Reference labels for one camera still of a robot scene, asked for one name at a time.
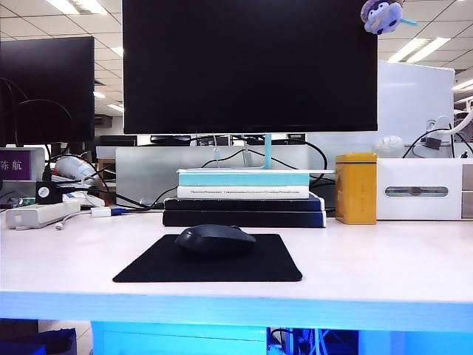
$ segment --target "floor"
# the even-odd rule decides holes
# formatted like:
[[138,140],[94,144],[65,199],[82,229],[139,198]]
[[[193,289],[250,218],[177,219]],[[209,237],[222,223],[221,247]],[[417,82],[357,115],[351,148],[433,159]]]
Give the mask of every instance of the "floor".
[[40,332],[75,328],[77,335],[77,355],[89,355],[92,350],[92,329],[90,328],[90,322],[40,320],[38,326]]

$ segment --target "book spine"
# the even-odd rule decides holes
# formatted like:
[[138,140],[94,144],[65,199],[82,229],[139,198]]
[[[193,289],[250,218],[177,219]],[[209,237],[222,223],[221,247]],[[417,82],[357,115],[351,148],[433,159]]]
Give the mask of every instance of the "book spine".
[[306,200],[202,200],[166,198],[165,209],[197,211],[324,211],[321,197]]
[[250,211],[173,211],[163,213],[164,226],[186,227],[200,224],[239,227],[324,228],[325,211],[250,212]]
[[309,186],[178,186],[178,198],[199,199],[305,199]]
[[294,173],[190,173],[179,174],[181,186],[298,186],[309,185],[309,174]]

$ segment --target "purple name plate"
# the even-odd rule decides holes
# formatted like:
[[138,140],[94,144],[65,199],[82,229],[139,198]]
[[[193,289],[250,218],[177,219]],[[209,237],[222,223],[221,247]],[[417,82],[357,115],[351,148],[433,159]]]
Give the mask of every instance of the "purple name plate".
[[3,180],[31,180],[31,151],[0,150],[0,177]]

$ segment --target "black book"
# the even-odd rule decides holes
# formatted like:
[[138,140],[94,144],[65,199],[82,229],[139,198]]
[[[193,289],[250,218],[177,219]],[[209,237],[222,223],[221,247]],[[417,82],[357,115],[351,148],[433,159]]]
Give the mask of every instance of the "black book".
[[312,193],[306,200],[198,200],[167,198],[165,210],[176,211],[324,211],[324,199]]
[[221,224],[238,227],[324,228],[325,211],[194,211],[165,210],[164,226]]

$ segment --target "light blue book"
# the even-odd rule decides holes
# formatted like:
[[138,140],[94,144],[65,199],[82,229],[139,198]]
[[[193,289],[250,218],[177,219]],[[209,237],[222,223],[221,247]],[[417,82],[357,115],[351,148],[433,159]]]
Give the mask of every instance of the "light blue book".
[[180,186],[307,186],[309,180],[309,172],[296,170],[179,171]]

